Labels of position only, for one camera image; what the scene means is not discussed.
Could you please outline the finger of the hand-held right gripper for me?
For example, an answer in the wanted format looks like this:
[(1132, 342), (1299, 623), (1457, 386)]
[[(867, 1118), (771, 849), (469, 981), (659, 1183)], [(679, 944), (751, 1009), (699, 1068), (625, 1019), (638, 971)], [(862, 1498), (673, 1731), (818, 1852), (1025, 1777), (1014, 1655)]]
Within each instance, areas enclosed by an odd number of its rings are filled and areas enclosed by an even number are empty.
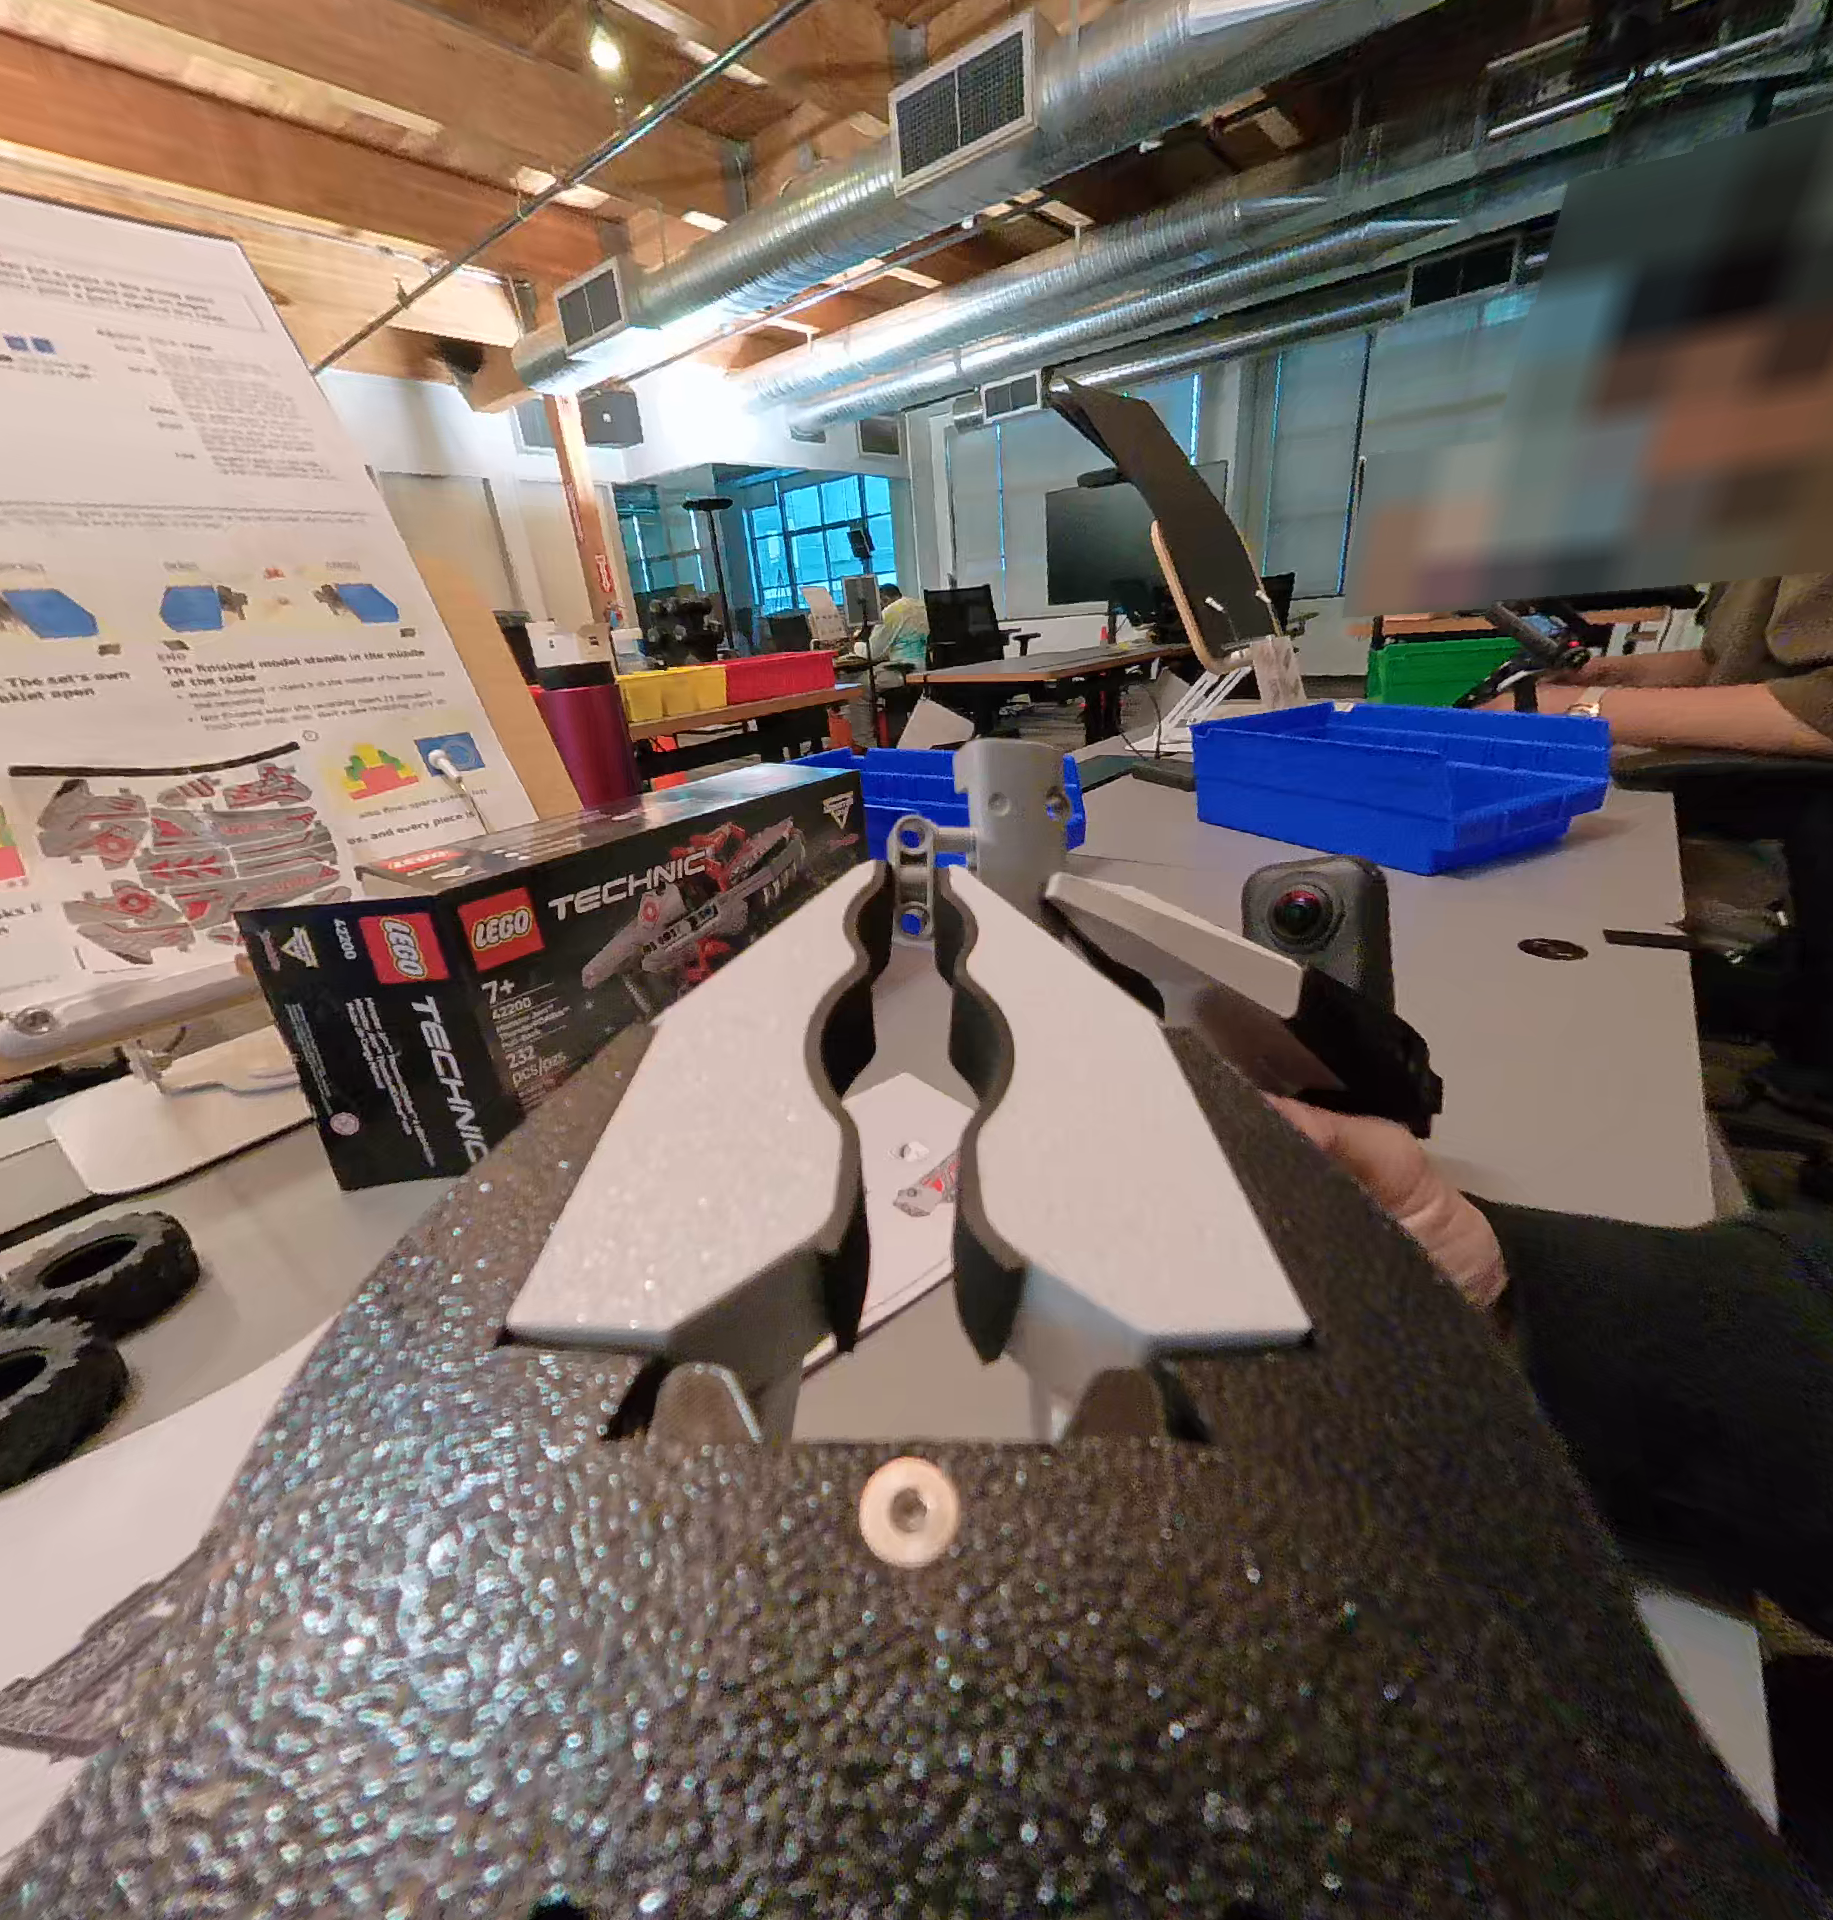
[(1224, 1061), (1306, 1061), (1302, 968), (1139, 887), (1061, 873), (1047, 909), (1085, 950), (1143, 981), (1162, 1022)]

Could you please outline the maroon cylinder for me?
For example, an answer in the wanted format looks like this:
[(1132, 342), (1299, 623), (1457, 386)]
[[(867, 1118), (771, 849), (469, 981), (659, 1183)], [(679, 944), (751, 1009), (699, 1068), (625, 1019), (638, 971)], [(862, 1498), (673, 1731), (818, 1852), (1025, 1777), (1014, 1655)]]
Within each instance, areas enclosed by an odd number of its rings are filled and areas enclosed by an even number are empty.
[(616, 677), (606, 665), (542, 668), (531, 692), (585, 811), (641, 796), (636, 746)]

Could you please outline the black curved board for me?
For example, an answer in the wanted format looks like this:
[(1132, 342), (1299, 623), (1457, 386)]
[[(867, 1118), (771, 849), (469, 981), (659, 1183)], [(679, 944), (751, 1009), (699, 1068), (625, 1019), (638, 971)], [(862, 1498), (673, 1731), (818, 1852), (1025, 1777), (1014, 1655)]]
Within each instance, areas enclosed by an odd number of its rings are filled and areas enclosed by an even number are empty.
[(1155, 617), (1165, 634), (1179, 634), (1204, 670), (1228, 670), (1242, 648), (1283, 634), (1264, 576), (1220, 494), (1148, 403), (1061, 383), (1051, 409), (1112, 473), (1109, 482), (1086, 475), (1086, 486), (1127, 481), (1153, 511), (1150, 543), (1169, 585)]

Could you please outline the person's black clothed body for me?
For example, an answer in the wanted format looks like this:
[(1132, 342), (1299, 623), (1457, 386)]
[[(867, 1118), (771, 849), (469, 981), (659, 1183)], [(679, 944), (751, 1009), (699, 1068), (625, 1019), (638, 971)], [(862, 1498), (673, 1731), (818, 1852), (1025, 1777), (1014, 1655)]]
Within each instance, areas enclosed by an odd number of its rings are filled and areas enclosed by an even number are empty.
[(1774, 1608), (1761, 1634), (1780, 1832), (1833, 1907), (1833, 1644)]

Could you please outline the small grey connector piece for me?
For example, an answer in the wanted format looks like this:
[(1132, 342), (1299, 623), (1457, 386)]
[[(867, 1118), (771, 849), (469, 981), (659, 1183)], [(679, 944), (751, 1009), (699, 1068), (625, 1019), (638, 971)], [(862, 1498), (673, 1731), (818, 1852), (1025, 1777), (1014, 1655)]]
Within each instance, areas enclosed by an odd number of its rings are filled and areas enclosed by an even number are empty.
[(938, 873), (948, 863), (975, 866), (975, 829), (936, 825), (915, 813), (892, 823), (885, 840), (885, 866), (895, 895), (895, 936), (906, 944), (932, 944)]

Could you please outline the silver ventilation duct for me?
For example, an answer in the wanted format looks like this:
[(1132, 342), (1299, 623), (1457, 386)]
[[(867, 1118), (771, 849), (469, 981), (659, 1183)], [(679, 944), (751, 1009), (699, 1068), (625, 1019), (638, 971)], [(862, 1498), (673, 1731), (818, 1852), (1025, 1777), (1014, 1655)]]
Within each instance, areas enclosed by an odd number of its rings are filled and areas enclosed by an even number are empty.
[(1429, 2), (1118, 5), (1074, 35), (1027, 11), (891, 95), (891, 133), (665, 266), (560, 289), (511, 350), (520, 393), (630, 379), (717, 325), (832, 282), (1016, 191), (1076, 174), (1431, 11)]
[(1364, 266), (1457, 227), (1453, 215), (1349, 215), (1314, 194), (1204, 188), (1137, 218), (840, 329), (736, 374), (736, 394), (808, 436), (902, 414), (1158, 325)]

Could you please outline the person's right hand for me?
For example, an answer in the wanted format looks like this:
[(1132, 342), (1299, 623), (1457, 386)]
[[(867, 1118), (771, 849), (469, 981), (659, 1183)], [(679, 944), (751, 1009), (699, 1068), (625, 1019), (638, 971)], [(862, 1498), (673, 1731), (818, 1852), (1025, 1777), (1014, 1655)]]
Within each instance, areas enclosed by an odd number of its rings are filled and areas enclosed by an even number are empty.
[(1276, 1094), (1267, 1102), (1376, 1203), (1470, 1308), (1500, 1308), (1507, 1268), (1499, 1236), (1406, 1128)]

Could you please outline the black office chair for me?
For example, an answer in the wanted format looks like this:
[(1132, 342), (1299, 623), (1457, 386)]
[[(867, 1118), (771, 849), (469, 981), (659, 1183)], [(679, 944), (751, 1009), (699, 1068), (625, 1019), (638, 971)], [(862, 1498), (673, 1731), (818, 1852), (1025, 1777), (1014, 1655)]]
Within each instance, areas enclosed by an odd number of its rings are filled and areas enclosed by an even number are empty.
[(929, 620), (929, 672), (990, 665), (1005, 658), (1027, 660), (1035, 631), (1006, 628), (988, 585), (924, 590)]
[(1686, 887), (1701, 1019), (1768, 1048), (1767, 1101), (1833, 1126), (1833, 758), (1622, 748), (1615, 771), (1668, 794), (1684, 852), (1712, 858)]

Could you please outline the green plastic bin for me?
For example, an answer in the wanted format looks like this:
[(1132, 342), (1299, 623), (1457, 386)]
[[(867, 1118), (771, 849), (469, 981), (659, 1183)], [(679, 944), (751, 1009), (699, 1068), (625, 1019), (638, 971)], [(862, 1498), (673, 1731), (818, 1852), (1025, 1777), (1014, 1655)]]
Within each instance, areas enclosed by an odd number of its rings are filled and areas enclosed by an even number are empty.
[(1518, 655), (1508, 636), (1394, 638), (1370, 650), (1364, 698), (1397, 709), (1454, 709)]

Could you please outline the wooden background desk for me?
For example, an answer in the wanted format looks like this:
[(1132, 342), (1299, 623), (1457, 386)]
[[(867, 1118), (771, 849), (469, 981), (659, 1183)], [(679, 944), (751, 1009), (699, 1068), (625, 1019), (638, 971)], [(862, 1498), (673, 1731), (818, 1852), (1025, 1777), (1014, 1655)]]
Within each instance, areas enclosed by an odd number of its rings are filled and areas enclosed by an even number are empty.
[(1094, 746), (1121, 732), (1121, 701), (1130, 675), (1192, 658), (1184, 643), (1105, 645), (932, 668), (913, 675), (908, 689), (969, 719), (977, 738), (998, 738), (1006, 705), (1032, 701), (1042, 690), (1076, 689), (1083, 745)]

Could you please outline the white poster stand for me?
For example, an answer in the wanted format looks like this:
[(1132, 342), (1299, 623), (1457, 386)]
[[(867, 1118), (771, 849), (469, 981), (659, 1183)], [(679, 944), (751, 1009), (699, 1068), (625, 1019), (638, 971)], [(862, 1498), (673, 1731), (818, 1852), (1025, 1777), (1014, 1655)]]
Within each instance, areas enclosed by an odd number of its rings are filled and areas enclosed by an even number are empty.
[(0, 1070), (50, 1068), (111, 1048), (120, 1077), (65, 1094), (45, 1126), (85, 1193), (136, 1196), (311, 1120), (299, 1073), (269, 1022), (184, 1048), (190, 1024), (237, 1007), (265, 1009), (239, 956), (167, 975), (103, 975), (0, 1012)]

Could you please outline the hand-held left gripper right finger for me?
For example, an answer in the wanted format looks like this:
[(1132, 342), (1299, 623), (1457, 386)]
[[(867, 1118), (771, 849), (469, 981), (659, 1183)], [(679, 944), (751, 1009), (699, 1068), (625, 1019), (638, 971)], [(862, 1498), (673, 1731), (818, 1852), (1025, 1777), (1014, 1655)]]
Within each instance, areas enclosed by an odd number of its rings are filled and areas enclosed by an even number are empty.
[(956, 1312), (1059, 1438), (1106, 1375), (1293, 1353), (1312, 1320), (1148, 987), (942, 875), (948, 1056), (977, 1092), (961, 1146)]

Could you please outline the white board stand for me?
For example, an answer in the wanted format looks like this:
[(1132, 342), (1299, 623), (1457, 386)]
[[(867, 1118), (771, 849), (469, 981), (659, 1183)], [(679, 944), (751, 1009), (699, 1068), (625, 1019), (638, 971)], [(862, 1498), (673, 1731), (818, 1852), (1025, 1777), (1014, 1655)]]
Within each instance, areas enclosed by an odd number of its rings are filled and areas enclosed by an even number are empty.
[(1146, 750), (1155, 756), (1184, 755), (1190, 750), (1194, 727), (1212, 721), (1220, 709), (1242, 702), (1264, 712), (1302, 709), (1310, 702), (1297, 648), (1288, 636), (1251, 643), (1238, 652), (1233, 668), (1206, 668), (1167, 706), (1161, 705)]

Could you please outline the blue plastic bin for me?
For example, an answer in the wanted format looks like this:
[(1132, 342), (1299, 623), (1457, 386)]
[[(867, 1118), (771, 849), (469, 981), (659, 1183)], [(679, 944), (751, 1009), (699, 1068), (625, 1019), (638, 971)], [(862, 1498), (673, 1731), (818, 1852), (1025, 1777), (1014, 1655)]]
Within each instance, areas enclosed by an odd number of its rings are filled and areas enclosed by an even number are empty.
[(1192, 727), (1199, 818), (1411, 877), (1563, 843), (1608, 788), (1601, 719), (1312, 702)]
[(892, 826), (917, 817), (934, 829), (972, 826), (972, 799), (958, 787), (958, 760), (970, 758), (979, 772), (1051, 772), (1063, 791), (1063, 807), (1052, 811), (1069, 852), (1086, 840), (1085, 799), (1071, 756), (1030, 740), (972, 738), (945, 748), (834, 748), (808, 755), (786, 766), (794, 775), (850, 780), (857, 794), (834, 804), (826, 823), (832, 845), (857, 861), (882, 858)]

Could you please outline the grey tapered panel piece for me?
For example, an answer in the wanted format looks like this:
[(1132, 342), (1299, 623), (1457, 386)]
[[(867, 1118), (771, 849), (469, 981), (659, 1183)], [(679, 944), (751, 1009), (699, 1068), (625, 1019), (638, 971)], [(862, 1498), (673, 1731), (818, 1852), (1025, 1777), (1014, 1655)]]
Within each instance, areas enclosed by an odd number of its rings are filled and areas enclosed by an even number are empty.
[(1038, 740), (979, 736), (952, 756), (969, 804), (969, 864), (986, 890), (1047, 927), (1047, 887), (1069, 854), (1065, 756)]

